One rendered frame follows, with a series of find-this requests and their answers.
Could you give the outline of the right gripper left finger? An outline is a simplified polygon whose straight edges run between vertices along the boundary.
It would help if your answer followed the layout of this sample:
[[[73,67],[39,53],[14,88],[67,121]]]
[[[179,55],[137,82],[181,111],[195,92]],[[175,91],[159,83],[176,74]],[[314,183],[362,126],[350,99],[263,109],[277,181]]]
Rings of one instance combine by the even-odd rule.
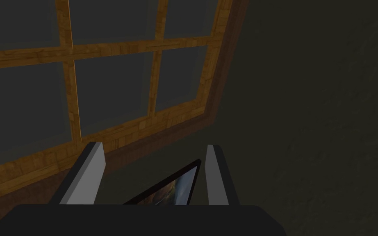
[[[105,167],[103,144],[89,142],[49,204],[94,204]]]

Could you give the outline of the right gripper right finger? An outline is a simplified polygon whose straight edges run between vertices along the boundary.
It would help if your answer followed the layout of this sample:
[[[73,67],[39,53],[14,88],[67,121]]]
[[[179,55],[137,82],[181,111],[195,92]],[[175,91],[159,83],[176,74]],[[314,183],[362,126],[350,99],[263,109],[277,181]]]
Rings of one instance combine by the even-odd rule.
[[[224,152],[219,145],[208,145],[205,176],[209,205],[240,205]]]

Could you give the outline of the black framed screen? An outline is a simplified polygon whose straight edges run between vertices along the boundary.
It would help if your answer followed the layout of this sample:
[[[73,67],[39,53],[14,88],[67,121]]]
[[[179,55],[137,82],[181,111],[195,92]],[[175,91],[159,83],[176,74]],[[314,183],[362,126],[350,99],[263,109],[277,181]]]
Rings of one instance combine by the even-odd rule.
[[[201,159],[196,159],[124,205],[189,205]]]

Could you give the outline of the wooden framed window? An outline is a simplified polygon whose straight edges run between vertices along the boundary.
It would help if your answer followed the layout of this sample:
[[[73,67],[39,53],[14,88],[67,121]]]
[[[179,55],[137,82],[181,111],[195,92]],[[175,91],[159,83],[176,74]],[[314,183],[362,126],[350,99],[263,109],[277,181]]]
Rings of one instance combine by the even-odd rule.
[[[0,219],[213,122],[249,0],[0,0]]]

